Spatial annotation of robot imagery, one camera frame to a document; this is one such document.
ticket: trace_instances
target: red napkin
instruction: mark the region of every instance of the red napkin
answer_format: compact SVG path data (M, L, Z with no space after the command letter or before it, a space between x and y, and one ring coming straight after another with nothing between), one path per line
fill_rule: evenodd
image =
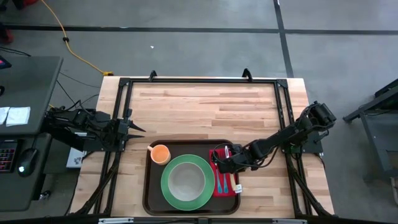
M216 149L216 152L220 155L222 152L224 152L224 148L222 149ZM213 153L213 150L209 151L209 156L210 156L210 166L211 169L213 170L214 173L214 178L215 178L215 187L214 187L214 191L213 191L213 197L230 197L230 196L235 196L236 193L235 191L232 189L231 186L231 177L229 176L229 173L225 174L225 178L226 178L226 185L228 186L228 193L224 193L224 174L220 173L217 169L217 166L211 161L211 154ZM221 184L221 188L223 189L222 193L218 193L217 192L217 175L216 172L218 172L218 177L220 179L220 184Z

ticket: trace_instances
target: brown tray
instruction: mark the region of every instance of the brown tray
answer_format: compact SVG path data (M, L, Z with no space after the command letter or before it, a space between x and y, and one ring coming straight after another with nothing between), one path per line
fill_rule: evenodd
M228 140L159 140L153 142L150 146L158 144L167 146L170 150L171 159L184 154L194 154L210 162L209 150L219 144L230 143ZM142 204L144 210L149 215L229 215L234 213L241 203L240 194L235 197L212 197L201 208L194 211L181 211L171 206L164 199L160 189L160 179L165 166L158 166L150 159L150 153L147 152L144 196ZM239 183L239 176L236 175L236 183Z

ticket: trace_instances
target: computer desk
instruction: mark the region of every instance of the computer desk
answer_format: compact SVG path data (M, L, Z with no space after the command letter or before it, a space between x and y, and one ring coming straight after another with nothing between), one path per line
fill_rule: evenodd
M0 84L5 92L0 96L0 107L30 106L28 124L6 127L0 125L0 139L18 139L18 155L32 147L39 151L34 172L20 177L16 167L12 173L0 174L2 192L0 212L28 209L32 200L37 200L42 190L45 174L43 169L52 142L51 135L40 129L62 64L60 57L8 57L11 68L0 70Z

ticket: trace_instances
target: metal bracket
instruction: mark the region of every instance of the metal bracket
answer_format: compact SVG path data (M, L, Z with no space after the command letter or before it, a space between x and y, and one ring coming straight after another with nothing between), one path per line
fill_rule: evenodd
M272 223L277 223L277 224L307 224L308 222L306 220L296 220L296 219L284 219L284 218L277 218L273 219Z
M277 79L276 82L282 86L283 88L287 88L287 80L286 79Z
M134 218L100 218L98 224L134 223Z
M152 80L153 80L154 77L156 77L156 76L157 76L156 71L155 71L155 70L151 71L151 72L150 72L150 75L149 75L149 81L152 82Z
M245 68L245 69L243 70L242 77L243 77L243 78L248 78L248 81L249 81L249 82L253 82L253 77L251 76L251 73L250 73L249 69L247 69L247 68Z
M130 78L120 78L119 79L119 87L125 86L130 81Z

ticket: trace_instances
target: blue utensil handle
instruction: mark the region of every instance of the blue utensil handle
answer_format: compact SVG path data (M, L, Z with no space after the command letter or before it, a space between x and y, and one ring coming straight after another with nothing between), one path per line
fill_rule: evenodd
M228 184L226 184L225 174L224 174L224 193L228 194Z
M223 189L221 188L220 178L218 177L218 170L216 170L216 175L217 175L217 192L221 194L223 193Z

